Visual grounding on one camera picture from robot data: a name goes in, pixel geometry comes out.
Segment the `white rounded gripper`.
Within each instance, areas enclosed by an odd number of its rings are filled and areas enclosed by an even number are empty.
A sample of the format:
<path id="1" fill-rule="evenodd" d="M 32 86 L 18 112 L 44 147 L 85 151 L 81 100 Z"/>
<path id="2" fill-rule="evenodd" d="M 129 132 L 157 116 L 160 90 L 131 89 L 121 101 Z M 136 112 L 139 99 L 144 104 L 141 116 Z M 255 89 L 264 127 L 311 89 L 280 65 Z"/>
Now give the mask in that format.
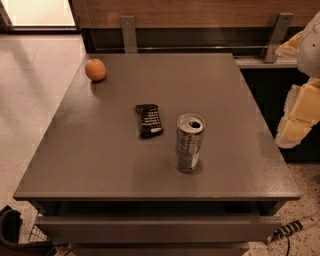
<path id="1" fill-rule="evenodd" d="M 291 149 L 299 145 L 320 121 L 320 11 L 300 31 L 275 51 L 278 57 L 296 57 L 297 67 L 310 78 L 288 92 L 275 143 Z"/>

